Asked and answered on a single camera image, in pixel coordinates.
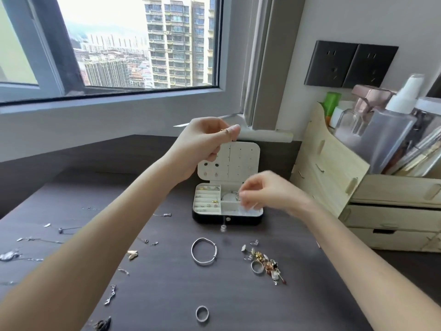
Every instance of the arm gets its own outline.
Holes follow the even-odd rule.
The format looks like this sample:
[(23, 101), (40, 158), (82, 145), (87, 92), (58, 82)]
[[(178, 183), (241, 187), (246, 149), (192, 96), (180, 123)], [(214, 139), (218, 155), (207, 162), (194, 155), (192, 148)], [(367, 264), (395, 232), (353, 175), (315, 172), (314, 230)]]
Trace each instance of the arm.
[(249, 178), (242, 204), (268, 205), (299, 217), (354, 296), (375, 331), (439, 330), (441, 308), (303, 191), (272, 172)]
[(80, 330), (119, 263), (169, 191), (203, 159), (214, 161), (239, 126), (193, 120), (167, 154), (11, 290), (0, 304), (0, 330)]

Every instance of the jewelry box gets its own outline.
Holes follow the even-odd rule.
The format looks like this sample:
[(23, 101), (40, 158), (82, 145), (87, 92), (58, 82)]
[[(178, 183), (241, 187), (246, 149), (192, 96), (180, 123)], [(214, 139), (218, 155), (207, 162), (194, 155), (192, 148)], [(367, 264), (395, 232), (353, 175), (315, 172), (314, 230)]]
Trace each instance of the jewelry box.
[(259, 167), (260, 147), (256, 143), (229, 142), (220, 146), (214, 162), (201, 161), (198, 176), (209, 182), (196, 186), (193, 219), (201, 224), (257, 225), (263, 209), (245, 210), (238, 190)]

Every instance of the wooden drawer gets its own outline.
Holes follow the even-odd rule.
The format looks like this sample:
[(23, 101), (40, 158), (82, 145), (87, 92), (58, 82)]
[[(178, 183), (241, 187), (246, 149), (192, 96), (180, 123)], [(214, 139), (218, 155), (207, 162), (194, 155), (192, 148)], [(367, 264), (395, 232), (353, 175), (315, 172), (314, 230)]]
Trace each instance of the wooden drawer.
[(440, 208), (441, 180), (366, 175), (352, 201)]
[(323, 107), (316, 103), (291, 182), (338, 217), (368, 169), (365, 161), (328, 131)]
[(395, 231), (392, 234), (375, 233), (371, 228), (349, 228), (367, 246), (378, 250), (436, 251), (437, 234), (429, 232)]
[(348, 205), (340, 215), (347, 227), (404, 231), (441, 231), (441, 211)]

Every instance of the jewelry box lid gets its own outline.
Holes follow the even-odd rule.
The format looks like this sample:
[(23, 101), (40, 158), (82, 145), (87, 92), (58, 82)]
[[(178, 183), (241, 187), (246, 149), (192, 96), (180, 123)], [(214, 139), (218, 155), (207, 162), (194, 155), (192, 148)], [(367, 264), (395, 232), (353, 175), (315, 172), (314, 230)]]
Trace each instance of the jewelry box lid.
[(245, 182), (259, 168), (260, 147), (256, 143), (229, 142), (222, 144), (215, 161), (198, 164), (203, 180)]

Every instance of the pile of jewelry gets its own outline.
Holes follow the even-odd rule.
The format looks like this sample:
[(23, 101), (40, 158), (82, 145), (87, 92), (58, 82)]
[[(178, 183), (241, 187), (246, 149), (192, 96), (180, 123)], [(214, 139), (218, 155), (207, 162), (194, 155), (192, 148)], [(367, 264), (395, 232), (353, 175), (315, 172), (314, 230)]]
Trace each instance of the pile of jewelry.
[[(251, 241), (250, 244), (257, 246), (259, 242), (258, 240)], [(278, 284), (279, 280), (281, 280), (284, 285), (286, 284), (286, 281), (281, 276), (277, 261), (268, 258), (266, 254), (257, 251), (255, 248), (252, 248), (251, 251), (247, 250), (246, 245), (242, 246), (242, 252), (249, 253), (244, 259), (251, 261), (251, 270), (255, 274), (261, 274), (266, 271), (266, 273), (273, 279), (275, 285)]]

